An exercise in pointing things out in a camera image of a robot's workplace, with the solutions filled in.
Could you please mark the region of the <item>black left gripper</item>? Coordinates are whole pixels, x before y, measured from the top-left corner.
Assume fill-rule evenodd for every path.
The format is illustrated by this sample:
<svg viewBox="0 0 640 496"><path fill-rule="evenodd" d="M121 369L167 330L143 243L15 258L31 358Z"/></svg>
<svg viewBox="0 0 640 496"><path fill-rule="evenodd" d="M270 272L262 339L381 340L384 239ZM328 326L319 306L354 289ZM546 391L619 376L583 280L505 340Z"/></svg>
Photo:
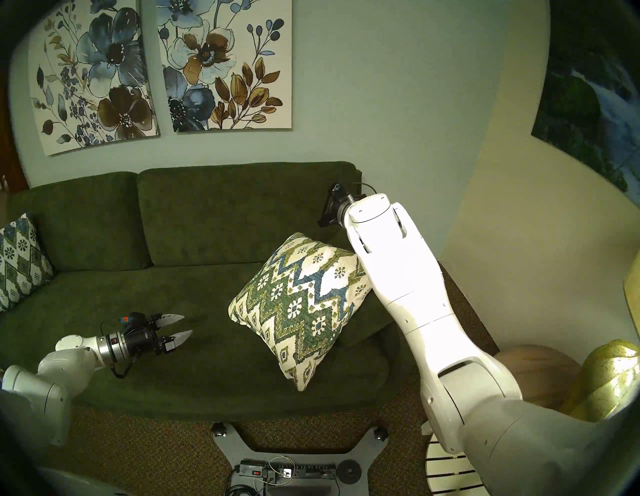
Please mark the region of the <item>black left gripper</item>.
<svg viewBox="0 0 640 496"><path fill-rule="evenodd" d="M164 337L158 337L157 331L181 319L184 319L184 315L174 313L155 313L153 319L120 319L123 328L118 343L124 360L149 351L156 355L175 351L191 337L193 330L180 331Z"/></svg>

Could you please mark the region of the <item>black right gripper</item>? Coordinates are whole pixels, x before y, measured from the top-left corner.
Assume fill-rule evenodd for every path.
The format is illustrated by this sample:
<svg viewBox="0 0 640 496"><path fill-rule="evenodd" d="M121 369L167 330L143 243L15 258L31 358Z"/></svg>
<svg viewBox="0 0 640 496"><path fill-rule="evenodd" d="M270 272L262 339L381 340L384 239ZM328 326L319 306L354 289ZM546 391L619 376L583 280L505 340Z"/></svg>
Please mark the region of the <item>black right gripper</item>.
<svg viewBox="0 0 640 496"><path fill-rule="evenodd" d="M321 217L317 221L318 226L330 227L338 225L343 227L345 213L353 203L353 196L342 184L331 185Z"/></svg>

